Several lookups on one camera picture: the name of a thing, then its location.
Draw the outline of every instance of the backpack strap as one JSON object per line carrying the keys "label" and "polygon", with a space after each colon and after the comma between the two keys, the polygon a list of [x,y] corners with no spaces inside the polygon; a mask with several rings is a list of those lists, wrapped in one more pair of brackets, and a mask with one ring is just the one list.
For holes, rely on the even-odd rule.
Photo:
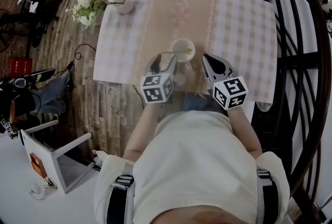
{"label": "backpack strap", "polygon": [[112,184],[113,191],[109,198],[106,216],[107,224],[132,224],[135,181],[131,174],[119,176]]}
{"label": "backpack strap", "polygon": [[275,223],[279,214],[278,189],[267,170],[257,169],[257,195],[256,224]]}

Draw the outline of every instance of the red box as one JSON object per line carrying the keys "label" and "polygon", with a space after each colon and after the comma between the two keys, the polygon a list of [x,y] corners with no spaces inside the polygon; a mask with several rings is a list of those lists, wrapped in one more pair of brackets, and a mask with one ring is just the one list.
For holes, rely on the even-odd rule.
{"label": "red box", "polygon": [[32,59],[10,58],[9,76],[11,78],[31,74]]}

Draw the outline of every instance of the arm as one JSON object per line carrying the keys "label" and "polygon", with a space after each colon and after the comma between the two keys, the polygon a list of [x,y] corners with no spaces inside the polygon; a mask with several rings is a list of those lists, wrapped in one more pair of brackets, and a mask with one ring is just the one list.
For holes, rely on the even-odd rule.
{"label": "arm", "polygon": [[11,101],[9,122],[15,123],[15,101]]}
{"label": "arm", "polygon": [[123,158],[135,162],[155,136],[160,114],[160,104],[147,104],[123,154]]}
{"label": "arm", "polygon": [[258,137],[241,107],[227,111],[233,134],[241,141],[251,156],[257,159],[262,155]]}

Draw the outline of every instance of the jeans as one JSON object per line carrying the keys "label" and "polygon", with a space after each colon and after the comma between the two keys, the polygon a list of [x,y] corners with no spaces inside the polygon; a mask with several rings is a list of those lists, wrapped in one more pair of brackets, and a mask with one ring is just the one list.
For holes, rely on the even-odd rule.
{"label": "jeans", "polygon": [[185,99],[182,103],[182,110],[183,111],[190,111],[190,110],[200,110],[200,111],[215,111],[217,113],[227,115],[227,112],[222,109],[212,98],[210,95],[204,95],[206,99],[203,99],[200,96],[195,96],[192,93],[188,93],[185,96]]}
{"label": "jeans", "polygon": [[69,71],[66,71],[61,77],[53,79],[41,89],[32,91],[32,93],[38,95],[32,95],[36,105],[34,112],[47,114],[64,113],[66,111],[66,104],[63,100],[58,99],[58,97],[65,90],[70,77]]}

